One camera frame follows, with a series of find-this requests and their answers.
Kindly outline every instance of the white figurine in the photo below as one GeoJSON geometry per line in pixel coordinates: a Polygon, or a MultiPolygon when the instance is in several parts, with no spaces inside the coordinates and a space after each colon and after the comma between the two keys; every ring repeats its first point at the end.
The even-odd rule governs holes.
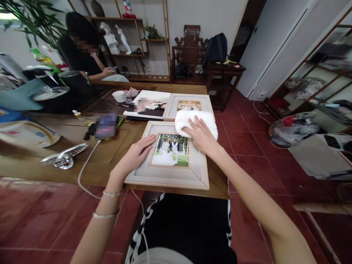
{"type": "Polygon", "coordinates": [[[121,37],[121,41],[122,41],[122,43],[124,44],[124,46],[125,46],[125,48],[127,50],[126,54],[130,55],[132,53],[132,51],[131,51],[128,43],[127,43],[127,39],[125,37],[125,34],[123,33],[122,29],[120,29],[117,25],[115,25],[115,27],[117,28],[117,32],[118,32],[118,34],[121,37]]]}
{"type": "Polygon", "coordinates": [[[100,28],[104,29],[105,31],[104,39],[111,51],[111,54],[120,54],[120,50],[117,47],[118,41],[116,40],[115,35],[111,33],[109,25],[104,22],[101,22],[100,28]]]}

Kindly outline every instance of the wooden chair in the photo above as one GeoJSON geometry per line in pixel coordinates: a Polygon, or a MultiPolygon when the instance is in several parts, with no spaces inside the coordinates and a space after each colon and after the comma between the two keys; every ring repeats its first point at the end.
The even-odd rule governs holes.
{"type": "Polygon", "coordinates": [[[172,46],[172,59],[170,65],[170,83],[172,84],[205,84],[205,75],[202,73],[201,76],[195,73],[197,65],[203,64],[204,54],[208,39],[203,41],[203,38],[199,37],[201,26],[196,25],[185,25],[184,37],[179,40],[175,38],[177,46],[172,46]],[[188,63],[192,72],[193,77],[191,79],[175,79],[175,68],[180,63],[188,63]]]}

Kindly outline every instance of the groom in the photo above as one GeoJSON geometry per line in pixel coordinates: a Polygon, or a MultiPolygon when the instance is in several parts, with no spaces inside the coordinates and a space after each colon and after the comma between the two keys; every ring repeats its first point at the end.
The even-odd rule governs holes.
{"type": "Polygon", "coordinates": [[[177,164],[177,160],[179,159],[179,151],[180,151],[180,144],[177,142],[177,137],[173,139],[173,142],[170,142],[170,150],[172,153],[176,154],[175,164],[177,164]]]}

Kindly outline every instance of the white door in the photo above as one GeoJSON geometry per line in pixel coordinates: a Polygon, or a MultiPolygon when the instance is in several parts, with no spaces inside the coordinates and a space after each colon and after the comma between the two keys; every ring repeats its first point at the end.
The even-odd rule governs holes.
{"type": "Polygon", "coordinates": [[[298,23],[309,0],[267,0],[241,58],[246,71],[237,90],[248,97],[260,76],[298,23]]]}

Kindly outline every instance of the white cup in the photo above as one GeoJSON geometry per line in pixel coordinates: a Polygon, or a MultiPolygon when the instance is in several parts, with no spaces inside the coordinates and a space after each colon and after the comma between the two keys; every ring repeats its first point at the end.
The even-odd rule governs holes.
{"type": "Polygon", "coordinates": [[[113,97],[115,98],[116,102],[118,102],[118,103],[124,103],[127,99],[124,91],[113,92],[113,97]]]}

